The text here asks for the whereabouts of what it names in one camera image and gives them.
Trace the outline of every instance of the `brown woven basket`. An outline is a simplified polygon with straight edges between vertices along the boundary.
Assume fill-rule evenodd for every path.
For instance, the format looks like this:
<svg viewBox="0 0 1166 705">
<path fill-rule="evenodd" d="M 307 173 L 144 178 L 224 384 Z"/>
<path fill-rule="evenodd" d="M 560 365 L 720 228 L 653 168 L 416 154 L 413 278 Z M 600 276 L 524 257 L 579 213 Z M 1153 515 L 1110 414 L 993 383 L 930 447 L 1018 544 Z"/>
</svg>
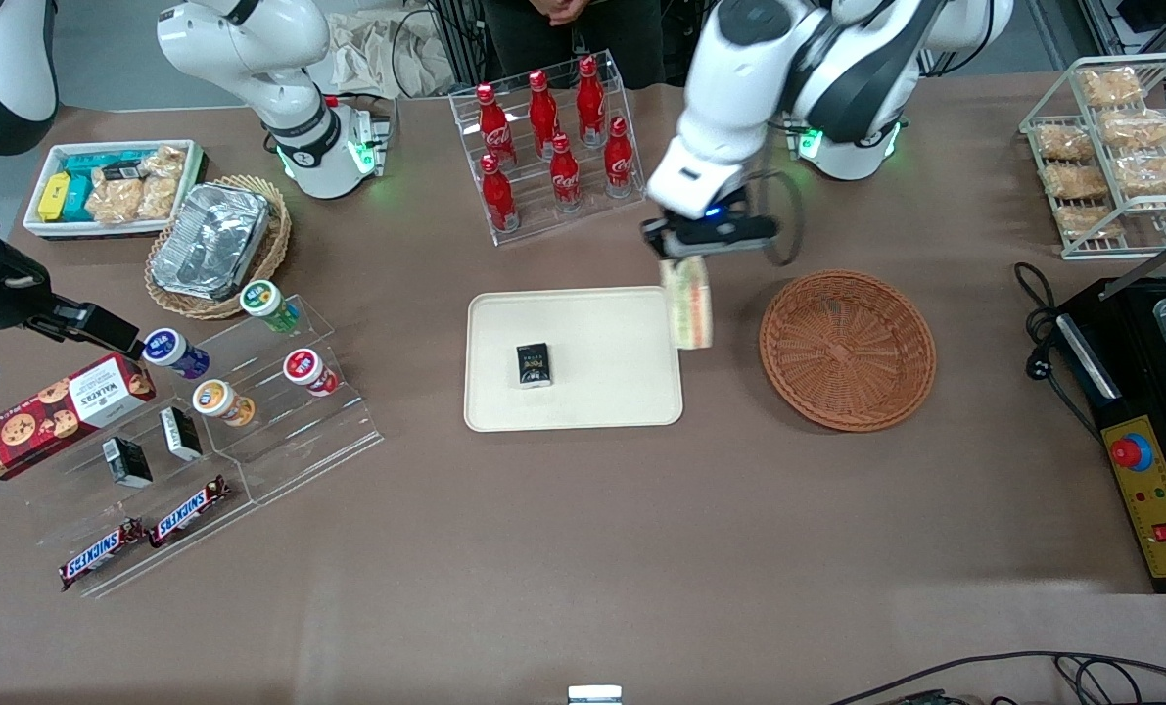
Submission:
<svg viewBox="0 0 1166 705">
<path fill-rule="evenodd" d="M 760 323 L 774 389 L 824 426 L 868 432 L 907 420 L 930 394 L 935 340 L 891 285 L 826 269 L 785 285 Z"/>
<path fill-rule="evenodd" d="M 245 188 L 269 199 L 269 228 L 266 230 L 265 237 L 260 240 L 260 248 L 257 249 L 257 255 L 252 259 L 252 266 L 247 268 L 251 273 L 247 276 L 247 281 L 269 279 L 274 269 L 278 269 L 278 265 L 281 265 L 282 260 L 287 258 L 287 241 L 290 240 L 290 213 L 287 211 L 282 192 L 278 190 L 278 186 L 274 186 L 274 184 L 264 178 L 247 177 L 246 175 L 231 175 L 230 177 L 216 179 L 212 183 L 220 183 L 224 186 Z M 167 311 L 181 313 L 188 318 L 198 318 L 204 322 L 215 322 L 218 318 L 229 318 L 238 313 L 240 310 L 238 296 L 225 301 L 210 301 L 198 298 L 197 296 L 166 291 L 156 285 L 156 282 L 152 281 L 152 260 L 156 258 L 156 253 L 161 251 L 161 246 L 166 244 L 166 240 L 169 240 L 169 233 L 173 230 L 174 220 L 170 219 L 169 224 L 166 224 L 166 228 L 161 231 L 161 235 L 156 238 L 156 242 L 152 245 L 152 253 L 148 254 L 148 266 L 143 269 L 143 280 L 148 282 L 148 294 L 152 295 L 153 301 L 160 303 L 161 308 Z"/>
</svg>

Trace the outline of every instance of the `table surface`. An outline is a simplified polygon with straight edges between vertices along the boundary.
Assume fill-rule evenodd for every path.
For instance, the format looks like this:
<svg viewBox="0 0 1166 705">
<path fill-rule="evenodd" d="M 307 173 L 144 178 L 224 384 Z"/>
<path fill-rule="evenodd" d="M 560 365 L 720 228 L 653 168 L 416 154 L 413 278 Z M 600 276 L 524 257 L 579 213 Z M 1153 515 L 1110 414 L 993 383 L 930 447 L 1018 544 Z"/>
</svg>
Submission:
<svg viewBox="0 0 1166 705">
<path fill-rule="evenodd" d="M 1166 597 L 1150 594 L 1105 459 L 1023 374 L 1031 302 L 1012 263 L 1038 263 L 1062 298 L 1126 268 L 1056 259 L 1016 138 L 1053 78 L 923 82 L 900 148 L 864 182 L 777 149 L 805 192 L 801 258 L 709 262 L 716 345 L 682 353 L 676 424 L 578 432 L 465 428 L 466 306 L 654 284 L 637 228 L 649 202 L 497 249 L 445 101 L 406 104 L 386 177 L 333 202 L 292 186 L 246 108 L 66 108 L 50 143 L 191 138 L 211 177 L 283 189 L 296 226 L 275 279 L 335 325 L 387 440 L 104 599 L 59 593 L 27 509 L 0 501 L 0 704 L 508 704 L 563 702 L 580 683 L 623 684 L 632 704 L 829 702 L 1013 648 L 1166 664 Z M 681 92 L 632 99 L 651 169 Z M 143 330 L 222 326 L 152 303 L 147 240 L 47 244 L 17 224 L 14 245 L 59 292 Z M 935 388 L 900 426 L 829 432 L 763 374 L 767 301 L 834 267 L 895 285 L 935 334 Z M 0 409 L 96 355 L 0 333 Z M 1069 696 L 1044 661 L 925 685 Z"/>
</svg>

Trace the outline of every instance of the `red bottle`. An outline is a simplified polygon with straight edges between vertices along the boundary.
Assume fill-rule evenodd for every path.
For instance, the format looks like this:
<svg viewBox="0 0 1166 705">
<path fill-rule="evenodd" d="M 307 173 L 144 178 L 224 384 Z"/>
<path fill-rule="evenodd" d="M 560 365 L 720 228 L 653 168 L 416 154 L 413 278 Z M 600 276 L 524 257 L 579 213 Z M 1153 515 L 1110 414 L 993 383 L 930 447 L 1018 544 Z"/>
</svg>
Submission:
<svg viewBox="0 0 1166 705">
<path fill-rule="evenodd" d="M 517 153 L 512 148 L 512 132 L 504 110 L 497 104 L 497 90 L 489 83 L 476 89 L 479 98 L 479 129 L 487 143 L 487 151 L 497 156 L 501 164 L 517 165 Z"/>
<path fill-rule="evenodd" d="M 550 162 L 553 135 L 561 126 L 556 120 L 556 99 L 547 92 L 547 75 L 540 69 L 529 71 L 529 126 L 534 129 L 534 153 Z"/>
<path fill-rule="evenodd" d="M 570 139 L 563 132 L 553 138 L 553 164 L 547 167 L 553 175 L 553 196 L 556 197 L 556 209 L 563 213 L 573 213 L 583 204 L 583 189 L 578 184 L 578 163 L 570 154 Z"/>
<path fill-rule="evenodd" d="M 591 149 L 604 144 L 604 89 L 595 72 L 592 55 L 578 59 L 578 139 Z"/>
<path fill-rule="evenodd" d="M 483 155 L 479 160 L 483 167 L 483 200 L 487 204 L 491 226 L 497 232 L 512 232 L 520 226 L 517 218 L 517 206 L 512 202 L 512 185 L 508 177 L 500 174 L 500 160 L 494 155 Z"/>
<path fill-rule="evenodd" d="M 604 146 L 604 172 L 609 175 L 605 192 L 610 198 L 631 196 L 631 160 L 635 150 L 626 136 L 626 118 L 614 117 L 609 124 L 609 143 Z"/>
</svg>

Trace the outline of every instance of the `bagged pastry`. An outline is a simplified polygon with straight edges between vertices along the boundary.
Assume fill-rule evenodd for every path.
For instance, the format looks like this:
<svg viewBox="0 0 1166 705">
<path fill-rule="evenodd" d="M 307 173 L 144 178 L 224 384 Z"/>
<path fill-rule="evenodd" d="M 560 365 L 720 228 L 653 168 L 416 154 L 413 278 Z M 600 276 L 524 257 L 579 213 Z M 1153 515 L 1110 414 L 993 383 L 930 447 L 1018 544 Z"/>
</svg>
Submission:
<svg viewBox="0 0 1166 705">
<path fill-rule="evenodd" d="M 1105 111 L 1097 118 L 1101 139 L 1116 149 L 1152 149 L 1166 144 L 1166 111 Z"/>
<path fill-rule="evenodd" d="M 91 195 L 86 198 L 86 213 L 99 224 L 124 224 L 139 218 L 143 202 L 143 183 L 136 178 L 105 178 L 103 170 L 91 170 Z"/>
<path fill-rule="evenodd" d="M 1144 98 L 1144 86 L 1132 66 L 1079 69 L 1075 77 L 1088 106 L 1126 106 Z"/>
<path fill-rule="evenodd" d="M 1079 240 L 1080 237 L 1087 235 L 1096 227 L 1096 224 L 1101 220 L 1109 218 L 1109 213 L 1112 210 L 1109 205 L 1058 205 L 1056 211 L 1053 213 L 1056 217 L 1056 225 L 1061 228 L 1062 233 L 1066 233 L 1067 238 L 1070 240 Z M 1105 237 L 1123 237 L 1126 235 L 1126 228 L 1119 220 L 1110 220 L 1105 227 L 1101 228 L 1101 232 L 1096 232 L 1093 235 L 1093 240 L 1101 240 Z"/>
<path fill-rule="evenodd" d="M 1119 156 L 1114 177 L 1128 197 L 1166 196 L 1166 155 Z"/>
<path fill-rule="evenodd" d="M 150 175 L 143 179 L 143 200 L 139 204 L 139 219 L 163 220 L 174 210 L 174 196 L 178 195 L 178 179 Z"/>
<path fill-rule="evenodd" d="M 1034 129 L 1034 143 L 1045 160 L 1087 161 L 1096 155 L 1091 138 L 1080 126 L 1040 125 Z"/>
<path fill-rule="evenodd" d="M 187 164 L 187 151 L 162 144 L 154 155 L 143 158 L 143 169 L 148 175 L 171 179 L 183 178 L 183 167 Z"/>
<path fill-rule="evenodd" d="M 1044 167 L 1044 184 L 1049 196 L 1062 200 L 1093 200 L 1109 195 L 1109 182 L 1096 165 L 1048 164 Z"/>
</svg>

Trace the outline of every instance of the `white plastic box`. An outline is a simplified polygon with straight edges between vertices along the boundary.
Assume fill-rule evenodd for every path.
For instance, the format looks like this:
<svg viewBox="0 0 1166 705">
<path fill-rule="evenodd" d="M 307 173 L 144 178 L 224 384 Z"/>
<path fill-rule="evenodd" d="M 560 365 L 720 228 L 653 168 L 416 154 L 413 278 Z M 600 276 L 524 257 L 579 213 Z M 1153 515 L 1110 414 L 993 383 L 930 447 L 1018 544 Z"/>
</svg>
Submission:
<svg viewBox="0 0 1166 705">
<path fill-rule="evenodd" d="M 154 139 L 145 142 L 86 142 L 80 144 L 58 144 L 47 151 L 47 158 L 42 163 L 42 170 L 35 181 L 34 192 L 30 196 L 30 205 L 21 216 L 21 224 L 24 228 L 44 238 L 44 240 L 104 240 L 112 237 L 152 237 L 161 232 L 169 219 L 162 220 L 132 220 L 126 224 L 63 224 L 45 223 L 38 218 L 38 200 L 42 199 L 42 191 L 47 179 L 62 170 L 64 160 L 73 155 L 99 155 L 104 151 L 126 151 L 129 149 L 155 149 L 162 144 L 184 149 L 187 162 L 183 164 L 183 177 L 178 179 L 178 192 L 174 196 L 174 206 L 169 216 L 178 213 L 183 199 L 190 186 L 195 186 L 198 179 L 198 171 L 204 161 L 204 149 L 190 139 Z"/>
</svg>

